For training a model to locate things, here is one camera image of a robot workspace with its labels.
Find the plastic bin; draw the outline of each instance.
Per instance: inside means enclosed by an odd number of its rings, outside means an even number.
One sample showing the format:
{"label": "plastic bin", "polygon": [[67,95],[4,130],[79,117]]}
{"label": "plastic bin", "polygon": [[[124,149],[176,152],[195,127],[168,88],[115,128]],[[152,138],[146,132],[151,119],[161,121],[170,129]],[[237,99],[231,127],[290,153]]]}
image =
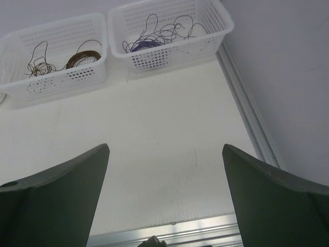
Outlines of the plastic bin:
{"label": "plastic bin", "polygon": [[[138,39],[150,14],[158,16],[157,30],[173,23],[178,16],[190,15],[207,31],[196,25],[193,29],[196,38],[175,39],[171,44],[126,53],[122,42]],[[179,22],[187,27],[191,18],[182,18]],[[215,54],[224,36],[233,30],[234,23],[219,0],[150,0],[112,9],[107,26],[112,54],[138,73]],[[154,18],[149,19],[146,34],[152,33],[155,26]]]}
{"label": "plastic bin", "polygon": [[[101,58],[83,61],[80,65],[47,75],[29,78],[27,64],[34,48],[48,42],[47,62],[57,69],[63,68],[79,46],[79,51],[95,50]],[[95,85],[106,80],[107,56],[106,21],[102,14],[93,13],[44,25],[30,27],[4,36],[0,41],[0,92],[20,100],[37,99],[81,87]],[[45,46],[35,50],[34,57],[44,55]]]}

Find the work surface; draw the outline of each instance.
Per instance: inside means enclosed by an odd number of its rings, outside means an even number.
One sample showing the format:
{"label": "work surface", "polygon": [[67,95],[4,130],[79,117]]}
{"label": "work surface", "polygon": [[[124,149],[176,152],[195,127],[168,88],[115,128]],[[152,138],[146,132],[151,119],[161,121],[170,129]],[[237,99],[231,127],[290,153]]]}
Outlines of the work surface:
{"label": "work surface", "polygon": [[0,184],[107,143],[91,235],[233,212],[223,145],[255,152],[216,57],[140,75],[109,60],[104,84],[71,97],[5,98]]}

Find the table surface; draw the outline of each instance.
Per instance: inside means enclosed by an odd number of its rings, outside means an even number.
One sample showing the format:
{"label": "table surface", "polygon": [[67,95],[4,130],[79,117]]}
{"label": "table surface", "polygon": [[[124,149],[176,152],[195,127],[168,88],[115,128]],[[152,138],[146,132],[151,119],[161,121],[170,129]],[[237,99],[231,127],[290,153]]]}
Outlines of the table surface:
{"label": "table surface", "polygon": [[112,56],[107,65],[100,85],[28,102],[6,96],[0,184],[107,143],[91,235],[233,212],[223,145],[255,151],[216,57],[142,74]]}

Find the wire bundle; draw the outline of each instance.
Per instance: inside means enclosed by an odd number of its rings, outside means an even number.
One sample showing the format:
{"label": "wire bundle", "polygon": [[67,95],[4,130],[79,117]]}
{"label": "wire bundle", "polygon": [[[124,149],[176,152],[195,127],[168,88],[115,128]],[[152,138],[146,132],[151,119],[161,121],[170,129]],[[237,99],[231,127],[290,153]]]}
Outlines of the wire bundle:
{"label": "wire bundle", "polygon": [[[156,17],[156,25],[152,33],[145,34],[148,29],[148,20],[151,16]],[[180,29],[185,29],[185,27],[183,26],[182,23],[178,22],[178,20],[183,17],[191,18],[191,23],[192,23],[191,28],[189,29],[186,36],[183,35],[183,33],[180,31]],[[126,53],[130,53],[130,52],[139,51],[143,48],[153,48],[160,45],[171,44],[177,37],[180,37],[184,40],[189,38],[196,38],[196,36],[192,35],[193,28],[195,27],[195,25],[202,26],[202,28],[208,34],[206,28],[199,22],[194,23],[193,17],[190,15],[180,15],[174,20],[173,23],[166,24],[163,27],[161,27],[159,30],[156,30],[158,23],[159,23],[158,16],[156,14],[150,14],[146,19],[145,30],[140,34],[139,38],[132,43],[128,43],[127,41],[122,42],[122,47],[124,51]]]}
{"label": "wire bundle", "polygon": [[[58,71],[62,71],[64,69],[69,69],[69,68],[73,68],[73,67],[77,67],[79,64],[81,64],[83,61],[90,59],[90,58],[94,58],[93,62],[96,62],[97,60],[99,60],[101,58],[101,55],[94,51],[94,50],[86,50],[86,51],[81,51],[79,52],[81,46],[89,41],[95,41],[98,42],[101,46],[102,44],[98,41],[98,40],[87,40],[85,42],[83,42],[76,54],[74,54],[69,60],[68,62],[63,66],[63,68],[61,69],[56,69],[56,67],[47,62],[47,49],[48,49],[48,42],[47,41],[43,41],[41,43],[39,43],[33,50],[32,53],[32,57],[31,60],[29,61],[29,63],[27,64],[27,69],[28,71],[30,71],[29,74],[26,74],[27,76],[29,76],[29,78],[31,78],[32,76],[43,76],[43,75],[47,75],[53,72],[58,72]],[[39,57],[37,59],[35,59],[33,61],[33,57],[34,57],[34,53],[35,50],[42,45],[43,43],[46,44],[46,48],[45,48],[45,52],[44,55],[42,57]]]}

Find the perforated basket wall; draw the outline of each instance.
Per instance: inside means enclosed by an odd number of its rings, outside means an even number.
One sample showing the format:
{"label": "perforated basket wall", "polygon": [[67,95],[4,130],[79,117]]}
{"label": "perforated basket wall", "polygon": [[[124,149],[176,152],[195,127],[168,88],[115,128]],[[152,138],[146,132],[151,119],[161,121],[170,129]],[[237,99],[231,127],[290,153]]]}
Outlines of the perforated basket wall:
{"label": "perforated basket wall", "polygon": [[[194,22],[190,39],[175,39],[172,44],[126,53],[122,42],[134,42],[145,30],[150,14],[158,16],[157,30],[173,23],[181,15],[190,15]],[[191,18],[179,19],[185,27],[191,27]],[[174,65],[215,54],[224,36],[233,30],[234,23],[219,0],[150,0],[122,6],[111,10],[107,19],[109,45],[113,55],[124,60],[129,69],[142,72],[154,68]],[[147,33],[152,33],[156,21],[148,21]]]}
{"label": "perforated basket wall", "polygon": [[[26,75],[30,73],[27,64],[39,43],[48,42],[47,62],[61,69],[87,40],[97,40],[102,46],[87,42],[79,51],[97,51],[101,55],[98,61],[90,58],[59,72],[31,78]],[[39,46],[33,57],[44,56],[45,46]],[[96,13],[10,33],[0,41],[0,92],[30,100],[102,83],[106,80],[107,46],[105,18]]]}

